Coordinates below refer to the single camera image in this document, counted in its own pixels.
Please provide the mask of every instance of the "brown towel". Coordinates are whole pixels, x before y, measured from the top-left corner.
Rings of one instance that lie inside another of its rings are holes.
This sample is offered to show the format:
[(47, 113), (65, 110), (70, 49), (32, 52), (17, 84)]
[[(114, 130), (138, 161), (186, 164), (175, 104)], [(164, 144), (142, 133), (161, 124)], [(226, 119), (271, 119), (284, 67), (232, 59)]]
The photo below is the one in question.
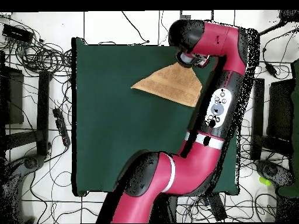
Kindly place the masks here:
[(175, 63), (154, 72), (131, 88), (195, 107), (200, 96), (201, 83), (191, 68), (184, 68)]

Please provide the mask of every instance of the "dark green cloth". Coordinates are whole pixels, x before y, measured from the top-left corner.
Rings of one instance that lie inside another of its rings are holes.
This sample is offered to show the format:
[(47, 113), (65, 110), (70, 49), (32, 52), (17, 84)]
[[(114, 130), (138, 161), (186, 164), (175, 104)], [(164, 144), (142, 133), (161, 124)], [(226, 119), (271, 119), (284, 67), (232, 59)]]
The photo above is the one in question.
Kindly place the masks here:
[[(85, 45), (77, 39), (78, 193), (113, 191), (126, 161), (142, 149), (177, 153), (193, 108), (130, 87), (174, 64), (176, 49)], [(215, 60), (194, 69), (204, 86)], [(237, 138), (231, 140), (214, 192), (238, 192)]]

